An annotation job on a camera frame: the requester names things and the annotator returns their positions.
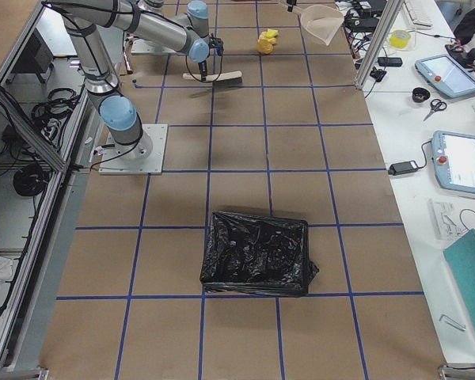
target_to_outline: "black bag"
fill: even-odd
[[[206,291],[301,297],[318,273],[303,220],[214,212],[200,281]]]

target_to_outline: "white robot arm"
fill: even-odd
[[[191,1],[186,13],[171,18],[139,8],[134,0],[56,0],[43,4],[62,14],[85,74],[89,99],[109,126],[116,151],[130,151],[123,158],[147,156],[151,141],[143,133],[134,105],[121,96],[120,80],[96,25],[115,26],[187,55],[199,64],[202,79],[207,74],[210,49],[218,55],[223,51],[222,41],[209,33],[207,5],[200,0]]]

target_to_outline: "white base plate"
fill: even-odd
[[[165,142],[167,141],[167,124],[143,124],[142,129],[151,137],[153,149],[146,158],[124,160],[116,158],[104,162],[98,169],[100,174],[162,174],[164,165]],[[111,134],[108,135],[106,144],[114,144]],[[114,158],[118,154],[114,149],[104,151],[102,161]]]
[[[177,54],[173,49],[160,45],[151,46],[145,40],[135,40],[131,49],[132,55],[168,55]]]

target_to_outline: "tablet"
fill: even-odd
[[[475,194],[475,136],[437,131],[431,148],[440,186]]]
[[[475,78],[449,55],[420,59],[415,67],[432,86],[447,97],[475,93]]]

